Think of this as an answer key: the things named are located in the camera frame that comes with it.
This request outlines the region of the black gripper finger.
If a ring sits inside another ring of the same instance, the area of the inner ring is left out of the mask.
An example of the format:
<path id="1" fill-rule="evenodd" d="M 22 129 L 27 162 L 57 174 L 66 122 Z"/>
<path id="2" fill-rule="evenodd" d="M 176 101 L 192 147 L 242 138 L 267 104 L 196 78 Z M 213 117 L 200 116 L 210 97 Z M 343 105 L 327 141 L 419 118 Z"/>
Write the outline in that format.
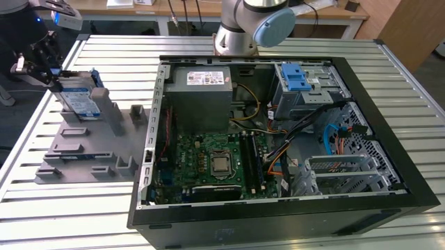
<path id="1" fill-rule="evenodd" d="M 63 68 L 63 54 L 58 42 L 57 31 L 49 31 L 47 34 L 47 60 L 51 68 Z"/>
<path id="2" fill-rule="evenodd" d="M 37 43 L 26 52 L 26 66 L 29 75 L 37 79 L 53 92 L 62 91 L 59 72 L 62 69 L 51 68 L 47 60 L 47 43 Z"/>

